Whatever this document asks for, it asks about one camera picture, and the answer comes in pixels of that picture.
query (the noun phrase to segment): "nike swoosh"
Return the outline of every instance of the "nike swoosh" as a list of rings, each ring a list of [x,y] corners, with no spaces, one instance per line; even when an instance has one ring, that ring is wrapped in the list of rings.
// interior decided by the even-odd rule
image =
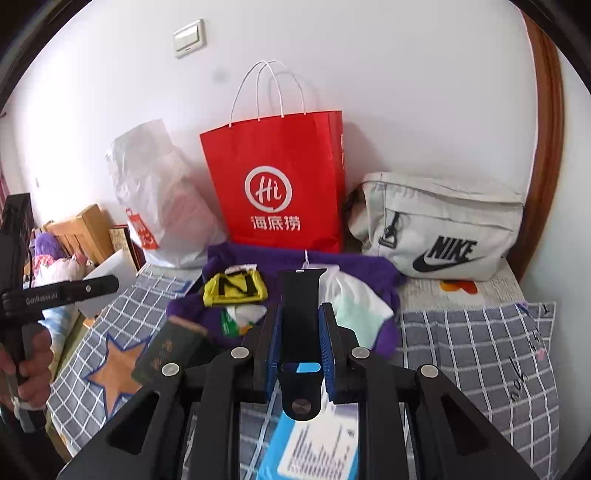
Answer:
[[[482,260],[484,258],[484,257],[478,257],[478,258],[472,258],[471,260],[465,258],[462,260],[458,260],[457,262],[454,262],[454,263],[445,263],[445,264],[441,264],[441,265],[429,265],[427,262],[425,262],[425,255],[427,255],[427,252],[425,252],[423,255],[418,257],[413,262],[413,268],[419,273],[437,272],[439,270],[445,270],[446,268],[457,267],[458,265],[463,265],[465,263],[474,262],[476,260]]]

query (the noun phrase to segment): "purple fuzzy object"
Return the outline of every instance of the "purple fuzzy object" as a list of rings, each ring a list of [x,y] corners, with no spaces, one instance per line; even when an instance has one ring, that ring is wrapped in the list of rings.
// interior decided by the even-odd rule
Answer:
[[[35,238],[35,255],[51,255],[53,260],[66,257],[56,236],[48,232],[43,232]]]

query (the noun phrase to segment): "plaid cloth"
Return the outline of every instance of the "plaid cloth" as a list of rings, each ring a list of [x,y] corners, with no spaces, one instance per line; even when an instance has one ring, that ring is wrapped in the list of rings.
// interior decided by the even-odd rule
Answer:
[[[437,365],[543,480],[556,477],[558,394],[548,353],[556,305],[403,313],[393,363]],[[407,457],[414,477],[408,421]]]
[[[70,453],[80,451],[105,423],[102,389],[84,378],[104,360],[106,334],[124,348],[145,340],[160,329],[168,302],[185,295],[195,280],[142,272],[101,312],[57,376],[47,404]]]

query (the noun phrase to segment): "star pattern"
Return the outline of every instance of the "star pattern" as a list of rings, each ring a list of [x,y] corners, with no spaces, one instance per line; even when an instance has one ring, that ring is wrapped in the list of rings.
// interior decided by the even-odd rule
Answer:
[[[149,338],[127,348],[121,347],[109,334],[106,336],[107,352],[102,364],[89,373],[86,380],[103,389],[105,417],[109,419],[123,397],[134,395],[141,385],[131,378],[135,362],[148,345]]]

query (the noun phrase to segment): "metal bolt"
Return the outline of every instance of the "metal bolt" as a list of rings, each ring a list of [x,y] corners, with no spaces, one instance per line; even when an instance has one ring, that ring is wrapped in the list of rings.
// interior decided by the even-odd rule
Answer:
[[[291,408],[298,415],[307,415],[312,410],[312,404],[305,398],[296,398],[291,402]]]
[[[250,352],[248,351],[248,348],[244,346],[237,346],[234,350],[232,350],[232,358],[246,358],[249,353]]]
[[[351,355],[355,358],[367,358],[369,357],[369,350],[367,350],[364,346],[356,346],[351,350]]]
[[[439,375],[439,370],[434,365],[423,365],[421,367],[421,374],[427,378],[435,378]]]
[[[162,367],[162,374],[165,377],[174,377],[180,370],[177,364],[166,364]]]

